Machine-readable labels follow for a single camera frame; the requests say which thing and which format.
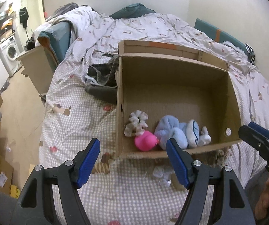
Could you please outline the white sock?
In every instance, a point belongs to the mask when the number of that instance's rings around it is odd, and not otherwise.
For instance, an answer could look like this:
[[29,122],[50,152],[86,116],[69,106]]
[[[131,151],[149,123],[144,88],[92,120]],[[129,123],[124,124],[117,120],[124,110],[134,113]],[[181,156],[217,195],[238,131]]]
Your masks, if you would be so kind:
[[211,136],[206,127],[200,130],[198,123],[192,119],[186,126],[188,148],[197,148],[210,144]]

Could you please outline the clear plastic bag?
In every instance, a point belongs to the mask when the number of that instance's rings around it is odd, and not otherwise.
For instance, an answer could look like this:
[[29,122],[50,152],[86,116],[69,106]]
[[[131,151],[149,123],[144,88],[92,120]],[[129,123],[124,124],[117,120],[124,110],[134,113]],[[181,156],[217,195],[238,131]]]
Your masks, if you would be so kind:
[[152,176],[157,179],[161,186],[170,187],[174,169],[171,166],[155,166],[152,171]]

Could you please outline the beige lace scrunchie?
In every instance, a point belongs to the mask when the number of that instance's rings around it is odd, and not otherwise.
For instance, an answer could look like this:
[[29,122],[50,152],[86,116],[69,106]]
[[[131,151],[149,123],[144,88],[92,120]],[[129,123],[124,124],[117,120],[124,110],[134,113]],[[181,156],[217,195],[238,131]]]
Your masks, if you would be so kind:
[[222,166],[227,159],[228,150],[228,148],[223,148],[210,152],[209,163],[214,166]]

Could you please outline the checkered dog print bedspread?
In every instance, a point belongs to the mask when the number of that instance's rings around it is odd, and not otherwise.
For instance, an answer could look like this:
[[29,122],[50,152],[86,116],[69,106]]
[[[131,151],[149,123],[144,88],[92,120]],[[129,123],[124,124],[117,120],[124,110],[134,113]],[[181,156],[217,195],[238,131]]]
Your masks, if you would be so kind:
[[[46,168],[60,165],[98,138],[101,152],[115,151],[116,108],[84,90],[90,65],[106,64],[106,53],[117,54],[121,40],[166,42],[199,49],[226,61],[243,123],[269,129],[269,81],[234,46],[214,42],[187,22],[162,13],[113,19],[90,7],[79,7],[37,28],[67,22],[71,46],[57,67],[46,96],[39,160]],[[149,170],[159,160],[118,160],[110,173],[97,173],[79,190],[92,224],[168,224],[187,196],[160,184]]]

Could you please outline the brown cardboard box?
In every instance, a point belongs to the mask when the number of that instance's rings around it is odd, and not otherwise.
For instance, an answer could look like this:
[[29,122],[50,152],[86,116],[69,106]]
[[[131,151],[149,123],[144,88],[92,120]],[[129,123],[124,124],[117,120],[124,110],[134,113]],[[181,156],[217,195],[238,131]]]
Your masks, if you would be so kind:
[[148,130],[172,115],[181,122],[195,120],[207,127],[211,143],[190,149],[210,152],[239,142],[241,118],[230,73],[224,60],[184,46],[124,40],[118,44],[119,68],[116,112],[116,153],[121,158],[165,158],[160,147],[140,151],[124,135],[130,114],[146,112]]

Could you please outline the dark grey garment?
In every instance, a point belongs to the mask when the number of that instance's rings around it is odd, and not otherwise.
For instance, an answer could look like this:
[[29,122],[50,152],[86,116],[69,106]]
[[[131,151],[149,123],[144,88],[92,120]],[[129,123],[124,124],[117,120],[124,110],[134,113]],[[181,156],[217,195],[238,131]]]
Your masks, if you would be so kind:
[[84,77],[85,91],[98,100],[111,104],[117,104],[118,86],[115,78],[119,68],[119,55],[104,54],[111,56],[105,64],[92,64]]

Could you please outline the black white checkered cloth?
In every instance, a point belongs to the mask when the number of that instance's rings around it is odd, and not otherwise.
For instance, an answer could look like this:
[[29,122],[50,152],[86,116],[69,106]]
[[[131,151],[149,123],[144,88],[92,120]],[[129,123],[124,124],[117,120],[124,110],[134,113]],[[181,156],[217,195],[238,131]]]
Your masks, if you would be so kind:
[[248,61],[255,66],[255,53],[252,47],[250,47],[250,45],[248,45],[247,43],[245,43],[245,48],[247,50],[247,56],[248,56]]

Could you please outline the beige wooden side table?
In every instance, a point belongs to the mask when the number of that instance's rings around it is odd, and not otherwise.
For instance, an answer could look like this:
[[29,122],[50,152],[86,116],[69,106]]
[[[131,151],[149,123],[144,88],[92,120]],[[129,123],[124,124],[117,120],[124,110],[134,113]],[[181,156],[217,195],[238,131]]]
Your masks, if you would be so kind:
[[24,66],[26,74],[40,95],[46,94],[49,90],[53,74],[58,66],[54,55],[43,46],[35,47],[24,51],[18,57]]

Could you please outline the teal pillow orange stripe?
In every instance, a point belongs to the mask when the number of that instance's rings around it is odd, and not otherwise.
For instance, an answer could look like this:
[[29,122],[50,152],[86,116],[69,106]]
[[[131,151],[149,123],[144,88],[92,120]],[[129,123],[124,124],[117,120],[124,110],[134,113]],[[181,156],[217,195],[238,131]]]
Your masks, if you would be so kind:
[[244,43],[240,42],[238,39],[226,33],[225,31],[222,31],[218,27],[209,24],[208,22],[205,22],[197,18],[194,24],[194,28],[205,33],[209,38],[211,38],[215,42],[222,43],[228,41],[232,43],[234,46],[243,50],[245,54],[248,54],[248,51]]

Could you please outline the teal cushion on bed edge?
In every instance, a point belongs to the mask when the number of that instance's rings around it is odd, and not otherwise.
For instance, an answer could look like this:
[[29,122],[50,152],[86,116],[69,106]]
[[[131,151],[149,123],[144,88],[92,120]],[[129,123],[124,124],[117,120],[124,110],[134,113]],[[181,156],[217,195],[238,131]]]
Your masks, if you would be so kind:
[[52,55],[57,65],[65,58],[70,47],[71,24],[59,22],[40,32],[38,42]]

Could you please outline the white washing machine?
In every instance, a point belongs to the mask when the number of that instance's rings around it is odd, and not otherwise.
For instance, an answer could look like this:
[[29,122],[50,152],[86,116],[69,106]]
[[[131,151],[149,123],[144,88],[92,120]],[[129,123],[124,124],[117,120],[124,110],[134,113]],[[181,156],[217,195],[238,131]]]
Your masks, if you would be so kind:
[[0,58],[10,77],[19,69],[20,62],[16,60],[20,54],[14,35],[0,42]]

